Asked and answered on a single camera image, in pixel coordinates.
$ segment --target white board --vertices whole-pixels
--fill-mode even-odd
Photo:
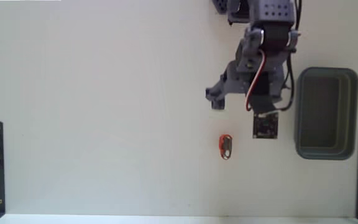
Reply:
[[[293,108],[275,141],[243,95],[210,109],[244,29],[209,0],[0,2],[7,212],[353,217],[356,154],[302,159]],[[296,75],[358,73],[358,1],[307,0],[300,29]]]
[[[5,215],[0,224],[358,224],[351,218],[128,217],[99,215]]]

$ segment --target gray plastic bin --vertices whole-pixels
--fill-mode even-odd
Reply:
[[[354,151],[357,74],[308,68],[298,79],[296,150],[305,159],[349,158]]]

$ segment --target white wire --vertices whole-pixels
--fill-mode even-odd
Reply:
[[[248,109],[247,109],[247,104],[248,104],[248,100],[249,100],[248,98],[250,97],[250,94],[254,90],[255,84],[257,83],[257,80],[258,80],[260,74],[262,73],[262,70],[263,70],[264,65],[266,63],[266,54],[265,54],[265,52],[263,50],[260,50],[260,49],[259,49],[259,52],[262,54],[262,61],[260,62],[258,71],[256,72],[256,75],[255,75],[251,85],[249,86],[248,92],[246,94],[246,101],[245,101],[246,111],[248,111]]]

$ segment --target red wire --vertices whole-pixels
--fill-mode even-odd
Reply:
[[[257,71],[257,73],[256,73],[251,85],[249,86],[248,92],[246,94],[246,110],[247,111],[251,111],[251,109],[252,109],[251,107],[249,107],[249,98],[250,98],[250,96],[252,94],[252,91],[254,90],[255,85],[256,85],[259,77],[260,77],[260,74],[262,74],[262,71],[263,71],[263,69],[265,67],[265,64],[266,64],[266,54],[265,54],[265,52],[263,50],[259,50],[259,52],[262,54],[262,62],[260,63],[258,71]]]

